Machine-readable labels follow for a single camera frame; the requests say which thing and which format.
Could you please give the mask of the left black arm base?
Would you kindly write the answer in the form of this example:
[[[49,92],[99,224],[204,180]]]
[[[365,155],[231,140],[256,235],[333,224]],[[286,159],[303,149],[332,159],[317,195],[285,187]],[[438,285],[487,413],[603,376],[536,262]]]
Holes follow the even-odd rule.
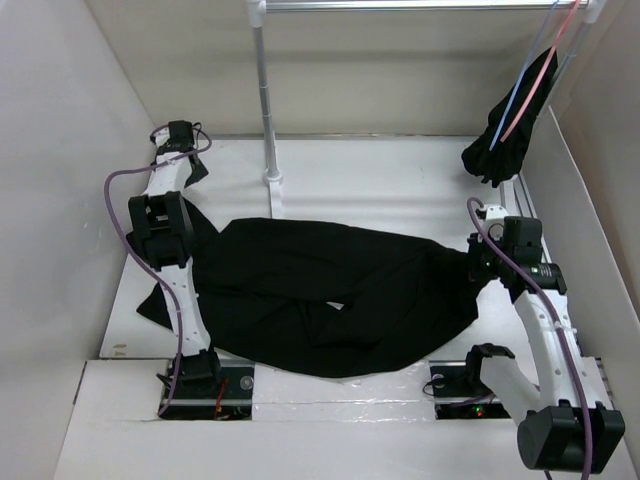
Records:
[[[255,364],[223,360],[221,379],[188,379],[181,374],[169,407],[161,415],[175,421],[239,421],[252,417]]]

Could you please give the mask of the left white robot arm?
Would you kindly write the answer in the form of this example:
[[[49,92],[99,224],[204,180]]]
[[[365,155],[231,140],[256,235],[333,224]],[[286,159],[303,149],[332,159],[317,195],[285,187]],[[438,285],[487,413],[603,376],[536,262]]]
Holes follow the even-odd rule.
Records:
[[[159,278],[178,352],[167,374],[167,397],[211,398],[223,373],[202,319],[193,280],[196,238],[183,192],[208,171],[198,157],[197,126],[168,123],[151,134],[154,170],[144,192],[128,202],[134,251]]]

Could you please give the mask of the black trousers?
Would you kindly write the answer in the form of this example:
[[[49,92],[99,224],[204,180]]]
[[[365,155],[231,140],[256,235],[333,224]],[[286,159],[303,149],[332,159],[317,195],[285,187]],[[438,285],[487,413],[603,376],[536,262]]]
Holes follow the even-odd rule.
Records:
[[[478,316],[483,282],[435,241],[337,223],[244,218],[195,205],[193,279],[214,347],[323,378],[397,371]]]

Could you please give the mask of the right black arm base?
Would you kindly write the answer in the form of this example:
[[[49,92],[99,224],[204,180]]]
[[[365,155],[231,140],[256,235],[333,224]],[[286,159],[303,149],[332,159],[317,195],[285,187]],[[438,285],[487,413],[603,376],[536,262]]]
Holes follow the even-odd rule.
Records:
[[[465,366],[430,363],[430,379],[423,393],[434,403],[437,420],[509,419],[499,398],[482,383],[467,379]]]

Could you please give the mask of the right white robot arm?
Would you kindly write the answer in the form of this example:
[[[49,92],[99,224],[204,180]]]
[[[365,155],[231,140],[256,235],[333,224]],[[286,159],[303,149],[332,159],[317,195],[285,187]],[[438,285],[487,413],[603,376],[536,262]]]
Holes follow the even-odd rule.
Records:
[[[467,211],[476,229],[468,239],[471,277],[499,280],[508,291],[533,355],[530,381],[504,346],[476,345],[462,369],[473,393],[490,390],[517,427],[522,463],[545,474],[601,473],[625,433],[620,411],[609,409],[585,368],[568,313],[561,269],[544,261],[540,220],[512,216],[500,205],[471,197]]]

